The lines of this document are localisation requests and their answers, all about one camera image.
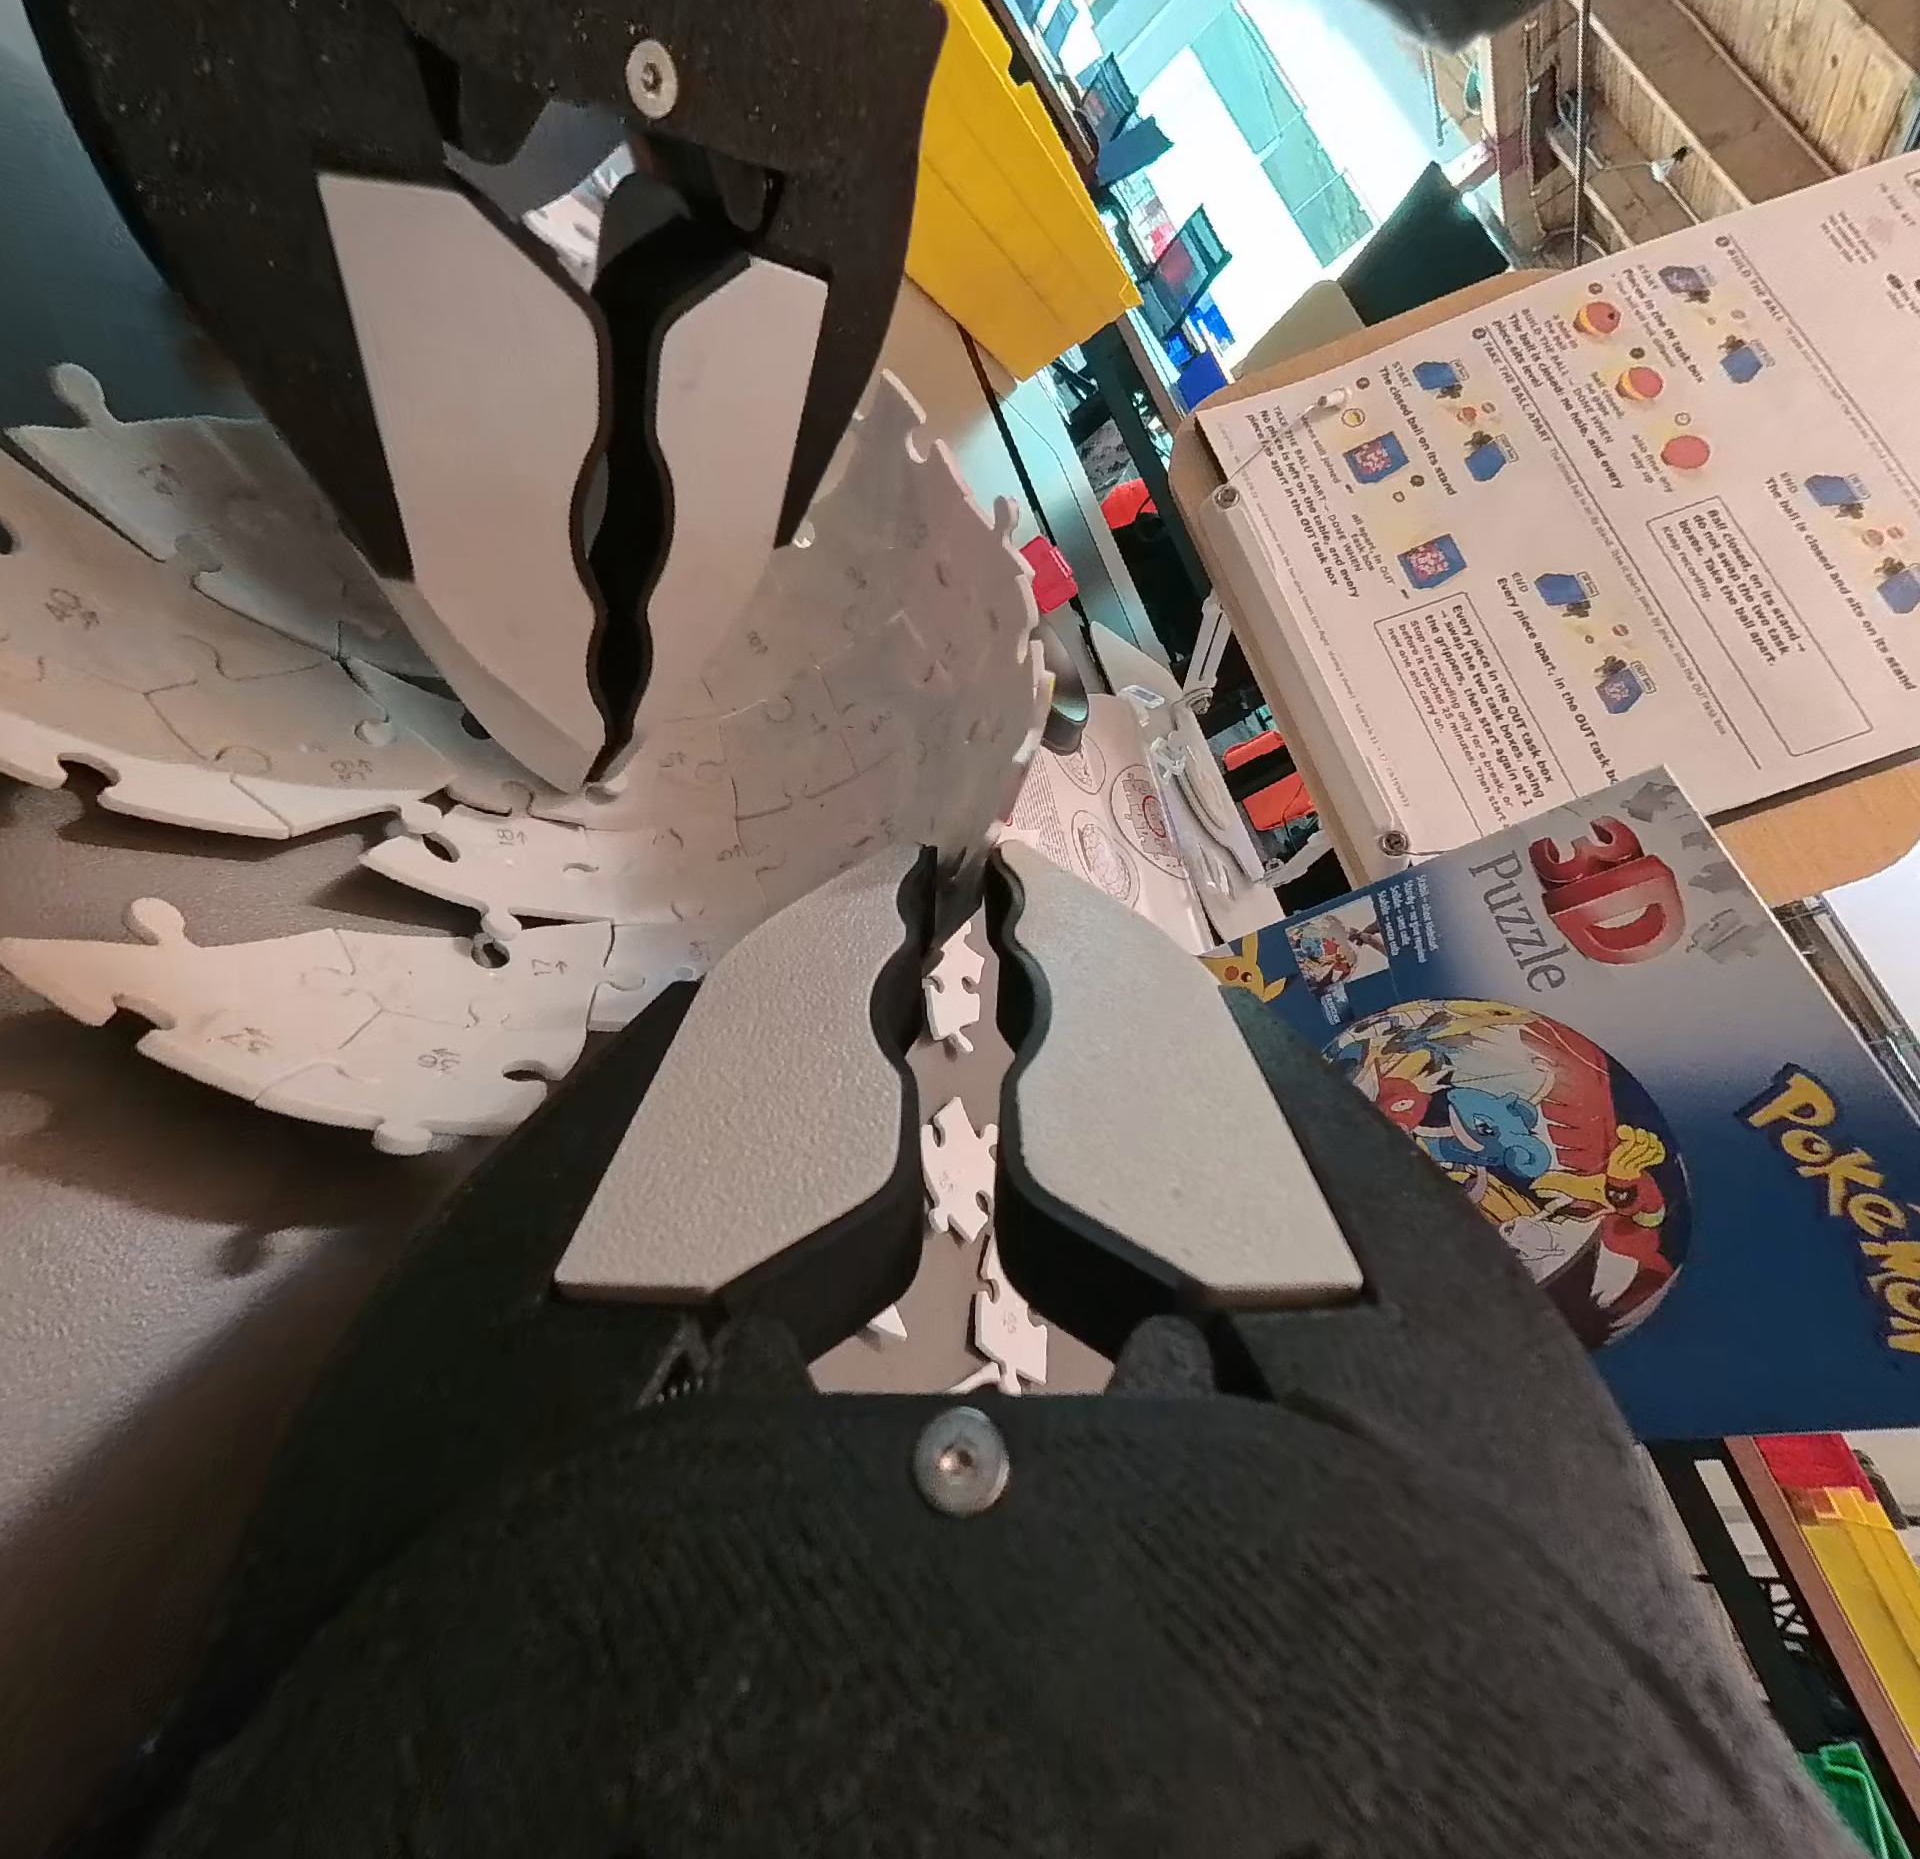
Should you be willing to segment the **instruction sheet board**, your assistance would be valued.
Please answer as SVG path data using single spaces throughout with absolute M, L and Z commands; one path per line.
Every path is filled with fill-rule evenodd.
M 1171 490 L 1354 882 L 1646 767 L 1905 767 L 1917 155 L 1251 373 Z

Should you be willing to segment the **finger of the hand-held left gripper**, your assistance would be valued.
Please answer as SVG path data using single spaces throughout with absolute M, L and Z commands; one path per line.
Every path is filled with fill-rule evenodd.
M 519 767 L 581 793 L 607 744 L 584 503 L 600 456 L 600 323 L 462 184 L 322 172 L 406 565 L 379 586 Z
M 830 286 L 736 246 L 625 246 L 592 303 L 607 342 L 592 524 L 604 780 L 692 714 L 775 546 Z

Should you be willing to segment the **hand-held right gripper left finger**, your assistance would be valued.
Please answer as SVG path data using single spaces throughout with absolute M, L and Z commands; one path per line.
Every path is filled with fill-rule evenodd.
M 697 985 L 554 1289 L 774 1320 L 833 1352 L 919 1268 L 933 848 L 894 846 L 753 925 Z

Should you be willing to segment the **blue printed puzzle box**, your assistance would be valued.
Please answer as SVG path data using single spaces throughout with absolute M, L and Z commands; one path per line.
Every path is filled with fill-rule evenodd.
M 1665 772 L 1214 946 L 1646 1440 L 1917 1428 L 1917 1117 Z

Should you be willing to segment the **black monitor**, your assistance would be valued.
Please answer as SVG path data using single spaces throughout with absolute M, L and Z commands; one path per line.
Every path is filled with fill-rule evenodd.
M 1446 168 L 1428 164 L 1339 269 L 1338 286 L 1363 327 L 1376 327 L 1504 272 L 1504 246 L 1460 196 Z

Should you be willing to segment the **white puzzle strip section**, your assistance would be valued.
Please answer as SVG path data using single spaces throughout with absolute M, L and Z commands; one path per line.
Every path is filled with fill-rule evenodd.
M 612 956 L 607 923 L 204 946 L 159 898 L 129 932 L 10 937 L 2 971 L 88 1025 L 141 1016 L 136 1051 L 188 1080 L 392 1153 L 528 1122 L 581 1062 Z

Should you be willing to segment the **green plastic bin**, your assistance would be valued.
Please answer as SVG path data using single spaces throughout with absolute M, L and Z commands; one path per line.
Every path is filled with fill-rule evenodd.
M 1802 1765 L 1840 1826 L 1846 1826 L 1868 1857 L 1914 1857 L 1899 1826 L 1876 1770 L 1859 1739 L 1828 1739 L 1806 1751 Z

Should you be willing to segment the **white instruction leaflet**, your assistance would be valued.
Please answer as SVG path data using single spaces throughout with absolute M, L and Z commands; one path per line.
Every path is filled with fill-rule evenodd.
M 1158 925 L 1182 950 L 1214 946 L 1129 699 L 1095 694 L 1079 750 L 1037 750 L 1010 831 Z

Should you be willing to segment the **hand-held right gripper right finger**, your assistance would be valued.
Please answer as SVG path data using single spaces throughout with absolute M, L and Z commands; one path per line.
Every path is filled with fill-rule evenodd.
M 1107 1359 L 1146 1320 L 1354 1304 L 1357 1249 L 1199 957 L 1021 843 L 984 889 L 1017 1290 Z

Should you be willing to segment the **clear plastic parts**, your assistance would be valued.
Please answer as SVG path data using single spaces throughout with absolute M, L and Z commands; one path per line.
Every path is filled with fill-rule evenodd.
M 1223 895 L 1239 887 L 1263 887 L 1264 863 L 1257 840 L 1239 818 L 1195 707 L 1171 695 L 1149 711 L 1146 727 L 1146 755 L 1199 887 Z

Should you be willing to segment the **large white puzzle ball shell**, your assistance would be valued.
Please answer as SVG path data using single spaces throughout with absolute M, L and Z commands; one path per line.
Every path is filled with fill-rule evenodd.
M 695 683 L 578 794 L 412 807 L 361 863 L 483 932 L 612 925 L 607 980 L 695 980 L 771 913 L 889 851 L 982 863 L 1049 678 L 1017 505 L 982 507 L 879 370 L 795 539 Z

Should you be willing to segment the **yellow plastic bin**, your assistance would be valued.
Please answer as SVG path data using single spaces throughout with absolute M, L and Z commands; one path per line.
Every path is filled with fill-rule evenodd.
M 1142 296 L 987 3 L 937 6 L 908 279 L 1028 382 Z
M 1860 1487 L 1806 1490 L 1797 1523 L 1846 1632 L 1917 1745 L 1917 1563 L 1905 1534 Z

